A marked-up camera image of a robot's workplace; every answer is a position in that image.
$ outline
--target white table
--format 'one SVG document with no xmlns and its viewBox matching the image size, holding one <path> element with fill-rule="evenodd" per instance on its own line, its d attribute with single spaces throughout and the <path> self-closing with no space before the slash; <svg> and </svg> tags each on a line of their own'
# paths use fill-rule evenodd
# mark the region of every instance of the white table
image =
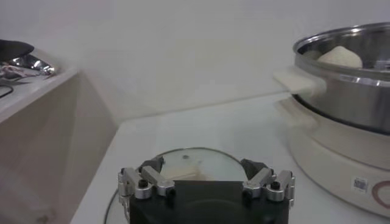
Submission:
<svg viewBox="0 0 390 224">
<path fill-rule="evenodd" d="M 332 196 L 299 169 L 287 149 L 285 123 L 273 107 L 286 97 L 275 94 L 124 122 L 71 223 L 103 223 L 120 168 L 137 167 L 167 150 L 196 146 L 261 161 L 276 172 L 291 170 L 297 182 L 290 223 L 390 223 Z"/>
</svg>

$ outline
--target black object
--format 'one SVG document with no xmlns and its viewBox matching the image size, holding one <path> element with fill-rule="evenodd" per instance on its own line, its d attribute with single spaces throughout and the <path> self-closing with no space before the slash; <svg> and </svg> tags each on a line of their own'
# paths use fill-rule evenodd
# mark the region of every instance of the black object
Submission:
<svg viewBox="0 0 390 224">
<path fill-rule="evenodd" d="M 9 90 L 8 90 L 7 92 L 1 94 L 1 95 L 0 95 L 0 98 L 3 98 L 3 97 L 5 97 L 6 95 L 8 95 L 8 94 L 10 94 L 10 93 L 13 92 L 13 87 L 12 87 L 12 86 L 0 85 L 0 88 L 1 88 L 1 87 L 5 87 L 5 88 L 7 88 L 7 89 L 9 89 Z"/>
<path fill-rule="evenodd" d="M 276 182 L 276 181 L 272 182 L 271 183 L 271 189 L 272 190 L 279 190 L 280 189 L 280 183 Z"/>
<path fill-rule="evenodd" d="M 147 200 L 130 198 L 134 224 L 287 224 L 289 203 L 266 197 L 245 204 L 239 181 L 175 181 L 176 195 L 168 204 L 153 192 Z"/>
<path fill-rule="evenodd" d="M 249 159 L 243 159 L 240 163 L 245 170 L 248 180 L 252 179 L 262 168 L 268 168 L 264 163 L 258 163 Z"/>
<path fill-rule="evenodd" d="M 138 187 L 139 187 L 139 188 L 145 188 L 145 187 L 147 187 L 147 181 L 144 180 L 144 179 L 139 180 L 139 182 L 138 182 Z"/>
<path fill-rule="evenodd" d="M 140 166 L 140 168 L 138 169 L 139 172 L 142 171 L 142 167 L 144 166 L 151 166 L 154 170 L 156 170 L 157 172 L 161 172 L 161 168 L 163 167 L 163 164 L 164 164 L 164 158 L 162 156 L 158 156 L 152 160 L 146 160 L 145 162 L 142 163 L 142 165 Z"/>
<path fill-rule="evenodd" d="M 0 61 L 10 61 L 31 53 L 34 47 L 19 41 L 0 40 Z"/>
</svg>

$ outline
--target pot rim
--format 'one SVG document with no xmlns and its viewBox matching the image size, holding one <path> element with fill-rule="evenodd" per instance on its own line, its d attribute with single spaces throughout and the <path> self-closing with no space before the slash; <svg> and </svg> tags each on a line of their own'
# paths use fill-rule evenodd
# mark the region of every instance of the pot rim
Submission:
<svg viewBox="0 0 390 224">
<path fill-rule="evenodd" d="M 297 41 L 293 48 L 293 51 L 296 55 L 296 60 L 300 60 L 302 63 L 306 63 L 308 65 L 325 69 L 328 71 L 337 72 L 344 75 L 351 75 L 354 77 L 364 77 L 369 79 L 375 79 L 375 80 L 382 80 L 385 82 L 390 82 L 390 70 L 374 70 L 374 69 L 366 69 L 366 68 L 351 68 L 348 66 L 341 66 L 341 65 L 334 65 L 324 62 L 319 62 L 317 60 L 314 60 L 312 58 L 303 56 L 301 53 L 298 52 L 298 50 L 303 47 L 304 45 L 308 43 L 313 43 L 315 41 L 324 39 L 324 38 L 331 38 L 338 35 L 344 35 L 348 33 L 358 33 L 358 32 L 370 32 L 372 30 L 383 30 L 388 29 L 390 30 L 390 22 L 385 23 L 372 23 L 372 24 L 364 24 L 360 26 L 351 26 L 351 27 L 344 27 L 340 29 L 334 29 L 329 30 L 326 32 L 321 32 L 309 37 L 305 37 L 299 41 Z"/>
</svg>

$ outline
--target stainless steel pot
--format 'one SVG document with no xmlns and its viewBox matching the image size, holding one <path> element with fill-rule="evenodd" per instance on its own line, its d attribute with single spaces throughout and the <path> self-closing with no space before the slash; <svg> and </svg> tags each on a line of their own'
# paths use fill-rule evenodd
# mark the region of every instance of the stainless steel pot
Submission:
<svg viewBox="0 0 390 224">
<path fill-rule="evenodd" d="M 336 46 L 358 54 L 363 68 L 316 60 Z M 390 23 L 319 33 L 298 41 L 293 49 L 296 67 L 274 77 L 300 103 L 334 121 L 390 135 Z"/>
</svg>

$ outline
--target white shelf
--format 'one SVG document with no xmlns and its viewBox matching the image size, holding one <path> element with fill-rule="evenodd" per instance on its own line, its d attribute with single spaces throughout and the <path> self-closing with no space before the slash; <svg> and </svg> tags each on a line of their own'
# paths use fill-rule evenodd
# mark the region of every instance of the white shelf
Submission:
<svg viewBox="0 0 390 224">
<path fill-rule="evenodd" d="M 0 99 L 0 123 L 66 82 L 77 72 L 75 67 L 69 67 L 49 79 L 13 86 L 14 91 Z"/>
</svg>

